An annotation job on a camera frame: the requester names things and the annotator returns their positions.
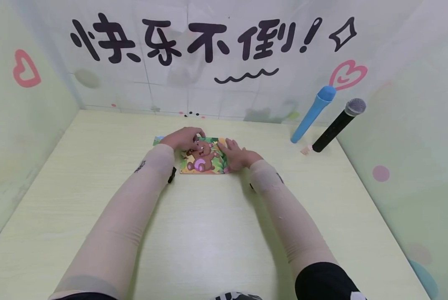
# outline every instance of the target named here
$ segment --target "cartoon bear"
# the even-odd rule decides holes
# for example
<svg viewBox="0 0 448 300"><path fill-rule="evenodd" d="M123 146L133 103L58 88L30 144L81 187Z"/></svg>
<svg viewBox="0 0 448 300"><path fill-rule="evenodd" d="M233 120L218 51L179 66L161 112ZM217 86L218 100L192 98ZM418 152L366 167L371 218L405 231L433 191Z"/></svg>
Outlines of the cartoon bear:
<svg viewBox="0 0 448 300"><path fill-rule="evenodd" d="M195 151L187 151L187 156L192 155L194 157L194 162L187 163L187 169L196 170L199 172L206 172L209 170L214 170L215 167L212 165L212 159L219 156L218 152L212 151L213 143L208 143L206 141L196 142L198 148Z"/></svg>

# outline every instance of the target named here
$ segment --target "hand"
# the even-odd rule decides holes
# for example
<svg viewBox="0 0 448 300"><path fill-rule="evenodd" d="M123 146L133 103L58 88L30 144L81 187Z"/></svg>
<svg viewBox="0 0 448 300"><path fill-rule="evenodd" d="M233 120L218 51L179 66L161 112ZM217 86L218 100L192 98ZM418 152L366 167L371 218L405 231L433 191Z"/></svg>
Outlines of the hand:
<svg viewBox="0 0 448 300"><path fill-rule="evenodd" d="M253 163L263 159L254 151L248 151L246 148L239 148L235 140L225 139L227 147L221 142L217 142L219 149L227 156L227 163L231 171L239 171L242 168L249 168Z"/></svg>
<svg viewBox="0 0 448 300"><path fill-rule="evenodd" d="M197 127L184 127L164 137L160 143L170 146L176 150L196 150L197 145L194 143L197 141L198 136L206 137L201 128Z"/></svg>

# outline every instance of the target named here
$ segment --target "human arm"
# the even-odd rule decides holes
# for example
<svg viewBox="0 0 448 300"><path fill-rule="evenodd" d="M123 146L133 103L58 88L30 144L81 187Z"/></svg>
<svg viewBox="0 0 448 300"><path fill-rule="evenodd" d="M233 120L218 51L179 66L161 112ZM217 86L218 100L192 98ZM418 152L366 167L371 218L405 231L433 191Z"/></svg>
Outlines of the human arm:
<svg viewBox="0 0 448 300"><path fill-rule="evenodd" d="M94 297L87 294L86 299L125 298L142 234L171 176L174 151L194 149L197 134L205 136L199 128L185 127L145 155L107 204L50 300L80 299L84 293Z"/></svg>
<svg viewBox="0 0 448 300"><path fill-rule="evenodd" d="M256 152L241 150L236 141L227 139L227 147L221 143L219 147L226 154L231 170L249 168L251 185L262 197L284 246L297 298L349 300L351 293L358 293L315 222L285 186L277 170Z"/></svg>

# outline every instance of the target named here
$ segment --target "wooden tabletop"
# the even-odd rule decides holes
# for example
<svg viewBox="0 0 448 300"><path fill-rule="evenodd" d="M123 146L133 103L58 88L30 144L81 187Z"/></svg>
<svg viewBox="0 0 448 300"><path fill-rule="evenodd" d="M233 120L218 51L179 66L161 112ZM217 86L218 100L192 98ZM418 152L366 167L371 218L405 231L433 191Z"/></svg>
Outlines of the wooden tabletop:
<svg viewBox="0 0 448 300"><path fill-rule="evenodd" d="M154 136L183 126L233 138L274 165L368 299L429 299L339 143L300 153L322 127L294 145L291 125L89 110L0 234L0 299L46 299ZM284 251L247 175L176 175L147 227L133 299L207 300L226 291L295 299Z"/></svg>

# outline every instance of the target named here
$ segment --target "pink heart outline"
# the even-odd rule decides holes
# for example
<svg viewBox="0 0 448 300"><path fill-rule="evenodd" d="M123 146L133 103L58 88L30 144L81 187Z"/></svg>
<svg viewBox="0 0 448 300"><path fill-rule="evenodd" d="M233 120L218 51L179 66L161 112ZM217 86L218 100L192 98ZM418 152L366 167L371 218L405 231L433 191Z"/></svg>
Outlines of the pink heart outline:
<svg viewBox="0 0 448 300"><path fill-rule="evenodd" d="M337 78L337 82L338 82L338 83L346 83L346 82L348 82L348 81L349 81L349 78L343 79L341 76L339 76L339 77Z"/></svg>
<svg viewBox="0 0 448 300"><path fill-rule="evenodd" d="M334 80L336 79L337 73L339 70L341 70L343 67L349 66L349 69L346 72L346 75L350 75L354 72L360 72L359 77L351 81L350 83L347 83L346 85L338 86L336 87L336 91L343 90L345 88L350 88L351 86L357 85L364 76L366 76L367 73L367 67L366 66L356 66L356 61L354 60L347 60L343 63L341 63L339 66L336 67L336 69L332 72L331 78L329 79L329 85L334 86ZM338 83L346 83L349 79L342 79L341 76L338 77L337 82Z"/></svg>
<svg viewBox="0 0 448 300"><path fill-rule="evenodd" d="M28 63L32 73L34 74L33 78L25 80L21 78L21 74L25 72L25 66L22 63L22 60L25 60ZM24 50L17 49L15 51L15 63L16 66L13 69L13 76L18 85L23 88L32 88L41 82L40 75L37 71L37 67L35 67L34 61Z"/></svg>

